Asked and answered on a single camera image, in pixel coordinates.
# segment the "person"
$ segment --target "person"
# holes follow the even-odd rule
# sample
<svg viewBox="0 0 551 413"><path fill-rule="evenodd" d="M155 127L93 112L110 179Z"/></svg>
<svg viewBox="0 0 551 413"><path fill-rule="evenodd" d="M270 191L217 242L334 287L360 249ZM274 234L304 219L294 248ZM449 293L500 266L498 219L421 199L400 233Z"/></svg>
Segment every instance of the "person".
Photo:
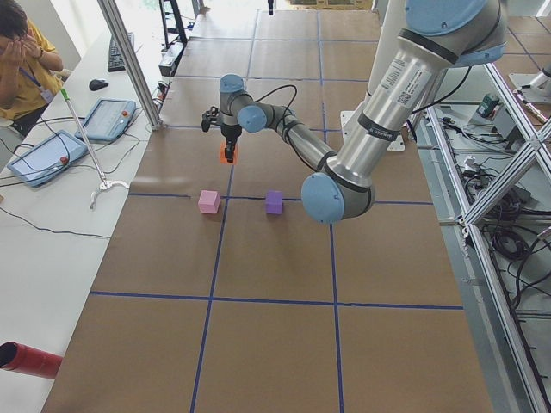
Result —
<svg viewBox="0 0 551 413"><path fill-rule="evenodd" d="M0 117L23 136L61 90L55 46L27 18L15 0L0 0Z"/></svg>

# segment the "table surface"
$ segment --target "table surface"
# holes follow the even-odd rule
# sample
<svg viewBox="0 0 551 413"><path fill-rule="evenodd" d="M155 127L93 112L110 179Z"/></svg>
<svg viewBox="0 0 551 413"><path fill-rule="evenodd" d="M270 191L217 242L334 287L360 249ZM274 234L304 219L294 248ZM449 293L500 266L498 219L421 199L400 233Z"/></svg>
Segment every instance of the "table surface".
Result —
<svg viewBox="0 0 551 413"><path fill-rule="evenodd" d="M102 34L65 83L79 115L85 116L99 98L130 99L140 106L127 73L107 72L109 39L109 33ZM157 81L161 80L157 67L160 48L156 42L139 36L135 46L148 86L153 91ZM94 77L107 79L109 86L91 92L88 83ZM99 149L102 145L94 145L99 149L96 155L105 171L117 167L121 161L108 179L130 182L136 173L151 134L141 109L137 114L140 115L127 131L134 136L124 135L103 149ZM52 120L68 116L71 113L59 94L43 114L43 119L49 120L47 124L54 131L65 129L74 133L77 127L73 120ZM24 142L37 144L52 134L47 126L41 124ZM83 167L93 165L90 156L77 165L39 188L21 184L0 187L0 194L5 198L0 207L39 227L109 237L127 197L127 190L112 188L100 194L96 209L91 211L90 195L98 188L99 177L92 168ZM4 169L0 174L0 186L18 182L8 179L9 176L11 173ZM64 354L108 240L38 231L2 211L0 228L3 274L0 340ZM52 383L51 380L23 374L0 372L0 410L23 413L40 411Z"/></svg>
<svg viewBox="0 0 551 413"><path fill-rule="evenodd" d="M234 72L255 96L295 84L338 149L379 30L360 11L198 19L43 411L492 411L414 145L381 161L372 211L327 226L280 138L244 133L228 166L199 128ZM203 189L217 214L199 213Z"/></svg>

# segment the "foam block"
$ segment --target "foam block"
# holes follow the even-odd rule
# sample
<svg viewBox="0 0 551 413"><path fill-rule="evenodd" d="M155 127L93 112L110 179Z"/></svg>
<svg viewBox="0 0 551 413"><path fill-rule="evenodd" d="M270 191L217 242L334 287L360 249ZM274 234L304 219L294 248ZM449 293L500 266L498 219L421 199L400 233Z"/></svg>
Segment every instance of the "foam block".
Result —
<svg viewBox="0 0 551 413"><path fill-rule="evenodd" d="M199 197L199 211L202 213L217 213L220 206L220 194L218 191L201 191Z"/></svg>
<svg viewBox="0 0 551 413"><path fill-rule="evenodd" d="M281 214L283 212L283 192L268 191L266 194L266 213Z"/></svg>

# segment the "electronic device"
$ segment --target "electronic device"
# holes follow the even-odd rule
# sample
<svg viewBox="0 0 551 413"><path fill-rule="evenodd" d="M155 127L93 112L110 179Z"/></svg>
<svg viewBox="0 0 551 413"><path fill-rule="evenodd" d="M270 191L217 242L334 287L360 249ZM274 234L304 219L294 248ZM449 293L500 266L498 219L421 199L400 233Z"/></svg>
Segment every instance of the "electronic device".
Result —
<svg viewBox="0 0 551 413"><path fill-rule="evenodd" d="M476 113L483 118L487 118L488 116L490 116L490 114L492 114L498 103L499 98L496 95L494 95L493 93L487 93L484 96L484 99L482 99L480 105L477 107Z"/></svg>
<svg viewBox="0 0 551 413"><path fill-rule="evenodd" d="M109 82L105 79L92 79L88 84L88 87L92 92L95 92L96 90L99 90L99 89L107 88L108 86L109 86Z"/></svg>
<svg viewBox="0 0 551 413"><path fill-rule="evenodd" d="M507 141L505 149L510 149L515 141L523 139L523 135L518 129L517 124L509 114L505 106L501 106L493 118L493 125L496 130Z"/></svg>
<svg viewBox="0 0 551 413"><path fill-rule="evenodd" d="M128 39L134 47L134 33L128 33ZM122 60L121 50L117 46L115 37L111 36L109 42L109 57L107 63L107 71L124 71L124 60Z"/></svg>
<svg viewBox="0 0 551 413"><path fill-rule="evenodd" d="M128 126L136 110L136 102L119 99L100 99L83 122L89 140L113 142ZM75 136L82 138L79 131Z"/></svg>
<svg viewBox="0 0 551 413"><path fill-rule="evenodd" d="M51 181L88 153L84 142L66 131L59 131L30 151L8 163L8 169L31 187Z"/></svg>

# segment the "label sticker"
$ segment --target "label sticker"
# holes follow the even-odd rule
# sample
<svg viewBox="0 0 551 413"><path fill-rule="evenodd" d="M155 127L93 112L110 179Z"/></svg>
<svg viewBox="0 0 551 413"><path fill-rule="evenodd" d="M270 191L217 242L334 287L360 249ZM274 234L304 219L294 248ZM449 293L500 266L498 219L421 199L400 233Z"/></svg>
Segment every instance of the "label sticker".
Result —
<svg viewBox="0 0 551 413"><path fill-rule="evenodd" d="M431 77L431 72L395 58L381 81L381 87L387 91L393 102L412 108Z"/></svg>

